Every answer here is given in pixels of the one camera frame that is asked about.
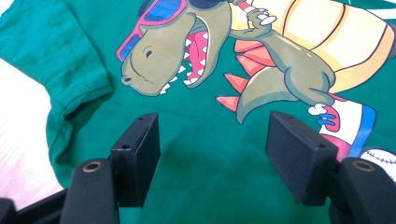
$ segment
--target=dinosaur head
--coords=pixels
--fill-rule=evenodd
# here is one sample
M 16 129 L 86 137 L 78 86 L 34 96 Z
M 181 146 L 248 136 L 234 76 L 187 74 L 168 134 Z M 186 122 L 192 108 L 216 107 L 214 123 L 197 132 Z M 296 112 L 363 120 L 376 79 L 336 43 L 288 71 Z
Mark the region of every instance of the dinosaur head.
M 159 20 L 157 11 L 164 18 Z M 166 93 L 184 71 L 182 62 L 190 61 L 191 72 L 178 79 L 188 88 L 199 86 L 215 69 L 230 27 L 227 2 L 198 8 L 187 0 L 154 1 L 118 51 L 122 83 L 148 96 Z

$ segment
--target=dinosaur belly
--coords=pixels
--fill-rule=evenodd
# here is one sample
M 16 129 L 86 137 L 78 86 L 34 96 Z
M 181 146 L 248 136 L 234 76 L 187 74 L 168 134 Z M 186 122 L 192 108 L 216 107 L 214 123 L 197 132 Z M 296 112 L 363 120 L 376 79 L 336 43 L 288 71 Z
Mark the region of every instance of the dinosaur belly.
M 329 0 L 255 0 L 276 16 L 273 29 L 312 50 L 334 71 L 330 92 L 356 87 L 370 78 L 388 58 L 392 29 L 377 16 Z M 234 30 L 252 28 L 246 13 L 231 5 Z

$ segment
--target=t-shirt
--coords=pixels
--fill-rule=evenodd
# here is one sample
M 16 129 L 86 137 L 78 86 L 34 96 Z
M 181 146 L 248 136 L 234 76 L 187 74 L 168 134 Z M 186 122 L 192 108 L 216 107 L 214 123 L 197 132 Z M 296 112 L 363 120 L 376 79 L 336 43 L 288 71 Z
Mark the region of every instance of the t-shirt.
M 0 18 L 0 57 L 49 93 L 49 159 L 66 188 L 74 167 L 159 113 L 145 206 L 121 209 L 122 223 L 328 223 L 329 200 L 296 204 L 266 156 L 269 114 L 302 120 L 344 149 L 338 160 L 394 152 L 394 27 L 331 1 L 292 2 L 159 0 L 139 16 L 143 0 L 16 0 Z M 268 8 L 262 25 L 247 20 L 254 8 Z

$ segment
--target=dinosaur graphic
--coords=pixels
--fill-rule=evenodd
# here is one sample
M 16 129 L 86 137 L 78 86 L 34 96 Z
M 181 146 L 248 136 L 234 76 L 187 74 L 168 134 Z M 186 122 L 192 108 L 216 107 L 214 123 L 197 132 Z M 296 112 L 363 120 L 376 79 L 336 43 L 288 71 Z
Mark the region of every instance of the dinosaur graphic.
M 228 37 L 237 39 L 237 58 L 251 76 L 226 75 L 240 96 L 217 98 L 238 122 L 259 106 L 300 100 L 320 117 L 319 132 L 339 147 L 338 160 L 359 156 L 375 111 L 334 94 L 367 81 L 396 54 L 394 27 L 328 0 L 155 0 L 118 50 L 122 83 L 164 94 L 188 60 L 184 83 L 196 88 L 214 72 Z

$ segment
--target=sunglasses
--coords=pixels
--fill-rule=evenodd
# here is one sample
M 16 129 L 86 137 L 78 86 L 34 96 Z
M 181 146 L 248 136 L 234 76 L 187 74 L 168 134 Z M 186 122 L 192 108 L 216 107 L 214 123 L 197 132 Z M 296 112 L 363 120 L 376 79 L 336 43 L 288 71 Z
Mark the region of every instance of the sunglasses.
M 139 10 L 140 19 L 137 21 L 131 34 L 117 50 L 117 57 L 123 62 L 134 45 L 142 38 L 141 25 L 157 26 L 173 21 L 186 7 L 186 0 L 154 0 L 151 6 L 146 8 L 149 0 L 145 0 Z

